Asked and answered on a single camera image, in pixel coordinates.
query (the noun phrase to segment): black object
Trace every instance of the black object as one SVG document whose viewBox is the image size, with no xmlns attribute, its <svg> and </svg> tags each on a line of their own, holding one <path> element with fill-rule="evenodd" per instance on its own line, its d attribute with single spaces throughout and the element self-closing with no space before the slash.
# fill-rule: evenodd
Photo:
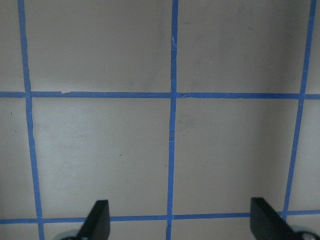
<svg viewBox="0 0 320 240">
<path fill-rule="evenodd" d="M 62 240 L 107 240 L 110 234 L 108 200 L 96 201 L 76 237 Z"/>
<path fill-rule="evenodd" d="M 262 197 L 251 198 L 250 208 L 250 228 L 257 240 L 320 240 L 311 232 L 294 232 Z"/>
</svg>

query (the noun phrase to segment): vertical blue tape strip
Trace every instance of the vertical blue tape strip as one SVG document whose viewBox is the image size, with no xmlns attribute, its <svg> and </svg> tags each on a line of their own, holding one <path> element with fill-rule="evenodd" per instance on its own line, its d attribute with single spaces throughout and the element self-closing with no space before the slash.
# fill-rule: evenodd
<svg viewBox="0 0 320 240">
<path fill-rule="evenodd" d="M 178 49 L 178 0 L 172 0 L 171 17 L 171 96 L 169 122 L 169 164 L 168 164 L 168 194 L 167 194 L 167 227 L 165 239 L 171 240 L 174 199 L 175 172 L 175 129 L 177 109 L 177 49 Z"/>
<path fill-rule="evenodd" d="M 25 90 L 25 110 L 26 110 L 26 123 L 29 140 L 29 151 L 31 161 L 31 171 L 33 180 L 33 191 L 35 201 L 35 211 L 38 220 L 39 240 L 45 239 L 44 224 L 42 222 L 42 207 L 39 187 L 39 176 L 37 167 L 36 147 L 34 138 L 34 122 L 32 116 L 32 98 L 31 98 L 31 83 L 29 78 L 29 64 L 28 64 L 28 42 L 26 33 L 26 15 L 25 15 L 25 2 L 24 0 L 17 0 L 19 28 L 20 28 L 20 43 L 23 67 L 23 79 Z"/>
<path fill-rule="evenodd" d="M 284 220 L 287 220 L 287 216 L 288 216 L 292 182 L 293 182 L 293 178 L 294 178 L 297 149 L 298 149 L 298 142 L 299 142 L 299 134 L 300 134 L 301 121 L 302 121 L 302 115 L 303 115 L 303 109 L 304 109 L 304 101 L 305 101 L 305 95 L 306 95 L 306 87 L 307 87 L 307 79 L 308 79 L 308 70 L 309 70 L 309 61 L 310 61 L 310 53 L 311 53 L 312 35 L 313 35 L 313 30 L 314 30 L 316 6 L 317 6 L 317 0 L 311 0 L 309 21 L 308 21 L 308 27 L 307 27 L 307 36 L 306 36 L 306 43 L 305 43 L 303 72 L 302 72 L 301 87 L 300 87 L 300 98 L 299 98 L 298 110 L 297 110 L 297 114 L 296 114 L 289 173 L 288 173 L 288 178 L 287 178 L 284 204 L 283 204 L 283 215 L 282 216 L 283 216 Z"/>
</svg>

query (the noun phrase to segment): blue grid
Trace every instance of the blue grid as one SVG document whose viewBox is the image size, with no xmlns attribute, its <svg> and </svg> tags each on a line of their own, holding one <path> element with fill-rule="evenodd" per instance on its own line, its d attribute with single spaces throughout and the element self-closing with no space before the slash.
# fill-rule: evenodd
<svg viewBox="0 0 320 240">
<path fill-rule="evenodd" d="M 39 177 L 37 168 L 37 156 L 35 139 L 33 136 L 32 98 L 155 98 L 170 99 L 169 119 L 169 160 L 168 160 L 168 192 L 167 192 L 167 214 L 166 215 L 141 215 L 141 216 L 112 216 L 112 222 L 121 221 L 167 221 L 166 240 L 171 240 L 172 220 L 186 219 L 219 219 L 219 218 L 248 218 L 249 212 L 235 213 L 209 213 L 209 214 L 173 214 L 174 194 L 174 168 L 175 168 L 175 126 L 177 99 L 200 98 L 200 99 L 296 99 L 298 108 L 292 143 L 290 167 L 287 178 L 283 211 L 278 213 L 287 219 L 287 216 L 297 215 L 319 215 L 320 209 L 289 211 L 292 181 L 295 169 L 295 161 L 299 142 L 299 133 L 302 121 L 305 100 L 320 100 L 320 94 L 306 94 L 308 79 L 309 60 L 311 53 L 312 34 L 317 0 L 311 0 L 309 20 L 307 27 L 306 45 L 304 53 L 303 73 L 299 93 L 228 93 L 228 92 L 177 92 L 177 50 L 178 50 L 178 5 L 179 0 L 172 0 L 171 17 L 171 91 L 170 92 L 68 92 L 57 91 L 31 91 L 28 65 L 28 45 L 26 34 L 26 17 L 24 0 L 17 0 L 18 17 L 20 27 L 20 42 L 22 67 L 24 78 L 24 92 L 0 91 L 0 98 L 25 98 L 27 132 L 29 141 L 31 171 L 35 199 L 36 218 L 0 219 L 0 224 L 38 224 L 39 240 L 45 239 L 44 224 L 46 223 L 79 223 L 84 222 L 83 217 L 72 218 L 43 218 Z"/>
</svg>

